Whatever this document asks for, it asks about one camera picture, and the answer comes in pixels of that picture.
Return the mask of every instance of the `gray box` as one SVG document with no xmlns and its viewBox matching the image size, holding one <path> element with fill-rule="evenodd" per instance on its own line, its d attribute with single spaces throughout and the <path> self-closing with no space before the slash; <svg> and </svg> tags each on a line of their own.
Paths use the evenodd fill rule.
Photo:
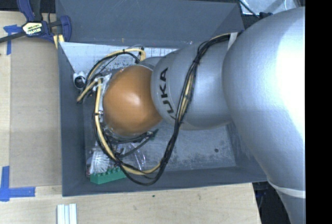
<svg viewBox="0 0 332 224">
<path fill-rule="evenodd" d="M 178 49 L 221 33 L 243 30 L 238 6 L 228 3 L 182 0 L 56 0 L 56 8 L 58 16 L 68 15 L 72 19 L 71 41 L 78 43 L 117 46 L 139 43 L 154 48 Z M 266 175 L 243 144 L 235 126 L 228 125 L 213 130 L 180 131 L 167 170 L 152 186 L 140 186 L 128 179 L 103 185 L 91 183 L 86 177 L 86 151 L 94 141 L 91 121 L 94 100 L 91 97 L 84 104 L 76 104 L 78 91 L 72 81 L 74 70 L 61 46 L 58 48 L 58 55 L 64 196 L 266 180 Z M 167 138 L 170 131 L 171 126 L 161 124 L 161 135 Z"/>
</svg>

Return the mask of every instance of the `yellow cable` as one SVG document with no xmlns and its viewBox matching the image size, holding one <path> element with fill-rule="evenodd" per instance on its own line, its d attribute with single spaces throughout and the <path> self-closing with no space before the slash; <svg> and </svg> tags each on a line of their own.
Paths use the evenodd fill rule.
<svg viewBox="0 0 332 224">
<path fill-rule="evenodd" d="M 101 89 L 102 89 L 101 79 L 98 79 L 97 83 L 98 83 L 98 87 L 97 87 L 95 107 L 94 107 L 94 113 L 95 113 L 94 120 L 95 120 L 96 129 L 97 129 L 97 135 L 98 135 L 99 141 L 105 148 L 106 152 L 112 157 L 112 159 L 117 160 L 113 151 L 111 150 L 111 148 L 109 147 L 109 145 L 107 144 L 107 142 L 103 136 L 101 125 L 99 122 L 99 103 L 100 103 Z M 154 171 L 156 171 L 160 167 L 160 162 L 157 164 L 157 166 L 155 166 L 151 170 L 145 170 L 145 171 L 133 170 L 132 168 L 129 168 L 125 165 L 123 165 L 122 167 L 128 173 L 132 173 L 132 174 L 136 174 L 136 175 L 146 175 L 146 174 L 150 174 L 150 173 L 153 173 Z"/>
<path fill-rule="evenodd" d="M 141 53 L 141 60 L 140 61 L 143 61 L 144 59 L 146 59 L 146 52 L 141 50 L 140 48 L 129 48 L 129 49 L 125 49 L 124 52 L 132 52 L 132 51 L 137 51 L 137 52 L 140 52 Z M 118 50 L 118 51 L 115 51 L 115 52 L 112 52 L 108 55 L 105 56 L 106 57 L 110 57 L 112 55 L 115 55 L 115 54 L 118 54 L 118 53 L 123 53 L 123 50 Z M 103 62 L 99 62 L 97 64 L 97 66 L 95 67 L 95 69 L 93 71 L 91 71 L 90 73 L 90 77 L 93 75 L 93 73 L 99 68 L 100 64 L 102 64 Z M 84 90 L 83 92 L 79 95 L 79 97 L 77 98 L 77 102 L 80 102 L 83 97 L 87 94 L 87 92 L 95 85 L 95 82 L 91 82 Z"/>
<path fill-rule="evenodd" d="M 76 99 L 77 102 L 80 102 L 83 97 L 85 96 L 85 94 L 87 94 L 87 92 L 92 89 L 92 87 L 96 84 L 96 80 L 94 80 L 93 82 L 91 82 L 84 90 L 83 92 L 78 96 L 78 98 Z"/>
<path fill-rule="evenodd" d="M 110 56 L 113 56 L 113 55 L 116 55 L 116 54 L 118 54 L 118 53 L 135 52 L 135 51 L 141 53 L 141 59 L 140 59 L 140 61 L 143 61 L 144 59 L 146 59 L 146 52 L 143 51 L 143 50 L 140 49 L 140 48 L 129 48 L 129 49 L 125 49 L 125 50 L 114 51 L 114 52 L 112 52 L 112 53 L 106 55 L 104 58 L 106 58 L 106 57 L 110 57 Z M 93 73 L 99 68 L 99 66 L 100 66 L 102 63 L 103 63 L 103 61 L 102 61 L 102 62 L 99 62 L 99 63 L 97 64 L 97 66 L 95 67 L 95 69 L 94 69 L 93 71 L 91 71 L 90 76 L 93 75 Z"/>
</svg>

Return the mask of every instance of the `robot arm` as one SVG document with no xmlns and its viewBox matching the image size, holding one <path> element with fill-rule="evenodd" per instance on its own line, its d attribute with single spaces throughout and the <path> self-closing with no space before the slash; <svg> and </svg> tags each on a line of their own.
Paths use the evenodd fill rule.
<svg viewBox="0 0 332 224">
<path fill-rule="evenodd" d="M 234 121 L 291 222 L 303 223 L 304 27 L 305 9 L 292 9 L 258 21 L 229 50 L 220 37 L 127 67 L 108 83 L 104 120 L 124 140 L 161 119 L 174 125 L 169 152 L 152 170 L 159 169 L 159 177 L 180 127 L 212 129 Z"/>
</svg>

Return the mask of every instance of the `orange ball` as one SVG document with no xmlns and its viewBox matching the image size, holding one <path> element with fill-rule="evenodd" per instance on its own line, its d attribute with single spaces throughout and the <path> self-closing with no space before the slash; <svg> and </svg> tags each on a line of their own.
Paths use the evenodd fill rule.
<svg viewBox="0 0 332 224">
<path fill-rule="evenodd" d="M 103 97 L 103 108 L 105 122 L 113 133 L 133 138 L 161 121 L 151 97 L 151 75 L 150 69 L 132 65 L 110 79 Z"/>
</svg>

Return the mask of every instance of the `blue tape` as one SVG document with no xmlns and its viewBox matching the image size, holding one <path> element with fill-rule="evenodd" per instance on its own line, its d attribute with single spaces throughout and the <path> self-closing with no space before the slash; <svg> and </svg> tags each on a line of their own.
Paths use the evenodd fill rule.
<svg viewBox="0 0 332 224">
<path fill-rule="evenodd" d="M 8 202 L 10 198 L 35 197 L 36 187 L 9 188 L 9 166 L 2 167 L 0 201 Z"/>
<path fill-rule="evenodd" d="M 18 33 L 22 31 L 22 28 L 17 25 L 4 26 L 5 32 L 10 36 L 12 33 Z M 11 54 L 11 40 L 7 42 L 7 55 Z"/>
</svg>

